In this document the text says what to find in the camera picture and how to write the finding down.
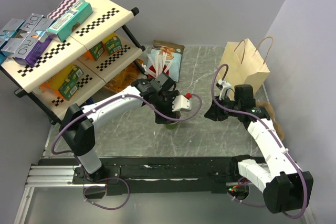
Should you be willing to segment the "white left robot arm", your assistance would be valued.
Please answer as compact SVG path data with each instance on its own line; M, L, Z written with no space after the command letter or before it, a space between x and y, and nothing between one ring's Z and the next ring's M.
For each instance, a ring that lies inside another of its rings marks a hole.
M137 80L122 92L98 103L83 108L73 104L68 108L59 136L66 141L90 182L98 183L107 177L106 169L93 149L95 131L120 114L144 105L154 107L156 124L173 124L181 117L173 110L173 101L179 95L175 88L175 81L161 73L154 79Z

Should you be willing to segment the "black plastic cup lid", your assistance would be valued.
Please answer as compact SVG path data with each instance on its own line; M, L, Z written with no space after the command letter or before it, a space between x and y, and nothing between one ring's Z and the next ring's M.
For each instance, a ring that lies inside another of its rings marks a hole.
M165 122L166 125L175 124L178 122L178 119L181 118L181 113L180 111L175 111L175 112L167 114L166 117L167 117L166 122Z

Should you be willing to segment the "green paper coffee cup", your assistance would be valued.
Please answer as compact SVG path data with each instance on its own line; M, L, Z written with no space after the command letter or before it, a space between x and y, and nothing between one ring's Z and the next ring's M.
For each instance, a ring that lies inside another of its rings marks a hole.
M179 122L174 122L174 123L166 124L166 125L165 125L165 128L168 129L168 130L173 130L173 129L175 129L178 125L179 125Z

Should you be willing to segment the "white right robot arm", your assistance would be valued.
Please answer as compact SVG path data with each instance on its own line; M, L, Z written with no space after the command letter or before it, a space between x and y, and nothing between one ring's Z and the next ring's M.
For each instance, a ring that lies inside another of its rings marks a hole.
M290 157L269 113L264 107L257 106L252 86L236 85L232 100L227 95L232 87L227 81L219 81L216 86L220 88L220 94L212 96L212 105L204 116L213 121L236 117L257 143L267 164L267 168L262 168L249 155L235 156L229 168L230 177L235 181L245 178L254 184L273 214L298 209L305 211L313 177L309 171L302 171Z

